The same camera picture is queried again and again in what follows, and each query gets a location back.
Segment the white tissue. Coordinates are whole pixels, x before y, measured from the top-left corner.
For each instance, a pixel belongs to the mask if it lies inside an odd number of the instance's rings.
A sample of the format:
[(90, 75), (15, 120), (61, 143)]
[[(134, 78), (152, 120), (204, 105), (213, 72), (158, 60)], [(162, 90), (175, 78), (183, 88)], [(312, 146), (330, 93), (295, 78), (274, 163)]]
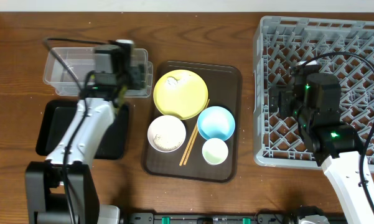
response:
[(167, 77), (165, 86), (170, 89), (176, 89), (180, 88), (186, 81), (187, 78), (176, 79), (175, 77)]

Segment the white bowl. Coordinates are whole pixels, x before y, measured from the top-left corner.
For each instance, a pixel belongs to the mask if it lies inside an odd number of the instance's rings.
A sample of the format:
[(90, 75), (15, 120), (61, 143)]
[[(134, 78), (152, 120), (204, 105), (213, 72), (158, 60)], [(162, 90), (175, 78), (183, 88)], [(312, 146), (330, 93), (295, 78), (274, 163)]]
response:
[(154, 145), (154, 137), (155, 135), (160, 134), (164, 136), (170, 136), (173, 139), (177, 139), (179, 141), (179, 147), (183, 145), (185, 139), (186, 139), (186, 128), (183, 122), (176, 118), (175, 116), (171, 115), (163, 115), (160, 117), (157, 117), (152, 121), (152, 123), (149, 125), (147, 130), (147, 140), (149, 144), (157, 151), (164, 152), (158, 150), (158, 148)]

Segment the green snack wrapper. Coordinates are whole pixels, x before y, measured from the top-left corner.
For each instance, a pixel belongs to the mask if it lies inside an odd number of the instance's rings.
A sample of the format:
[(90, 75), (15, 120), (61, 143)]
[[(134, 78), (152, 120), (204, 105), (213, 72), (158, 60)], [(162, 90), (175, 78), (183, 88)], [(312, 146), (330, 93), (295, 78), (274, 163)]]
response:
[(119, 90), (118, 90), (118, 95), (117, 95), (117, 98), (116, 98), (116, 103), (118, 105), (118, 107), (122, 107), (122, 105), (124, 104), (124, 94), (127, 92), (128, 90), (128, 87), (126, 85), (123, 85)]

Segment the rice grains pile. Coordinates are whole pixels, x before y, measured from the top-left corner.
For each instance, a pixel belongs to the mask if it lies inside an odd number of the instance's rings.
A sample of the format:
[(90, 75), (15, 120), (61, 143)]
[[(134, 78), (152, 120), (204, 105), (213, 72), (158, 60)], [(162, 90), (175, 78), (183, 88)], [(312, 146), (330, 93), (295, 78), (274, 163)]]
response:
[(177, 149), (180, 144), (177, 139), (173, 139), (170, 136), (164, 136), (160, 134), (155, 135), (153, 141), (158, 150), (164, 152), (173, 151), (174, 149)]

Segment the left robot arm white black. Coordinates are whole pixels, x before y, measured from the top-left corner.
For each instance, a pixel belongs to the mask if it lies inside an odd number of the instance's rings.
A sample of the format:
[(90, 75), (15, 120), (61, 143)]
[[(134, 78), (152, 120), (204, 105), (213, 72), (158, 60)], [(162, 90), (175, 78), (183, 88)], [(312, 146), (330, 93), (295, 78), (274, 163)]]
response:
[(76, 83), (80, 99), (67, 130), (45, 161), (27, 166), (29, 223), (120, 223), (120, 208), (100, 203), (91, 168), (102, 149), (123, 153), (128, 108), (122, 100), (142, 89), (145, 77), (140, 63), (92, 70)]

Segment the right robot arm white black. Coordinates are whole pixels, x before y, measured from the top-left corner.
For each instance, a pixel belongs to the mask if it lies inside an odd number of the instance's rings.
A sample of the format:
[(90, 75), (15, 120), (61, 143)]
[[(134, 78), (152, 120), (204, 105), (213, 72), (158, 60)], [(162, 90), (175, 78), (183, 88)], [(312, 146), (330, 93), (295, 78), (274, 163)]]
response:
[(297, 122), (337, 194), (349, 223), (374, 223), (374, 181), (357, 130), (340, 119), (341, 86), (335, 75), (304, 75), (292, 86), (269, 89), (269, 110)]

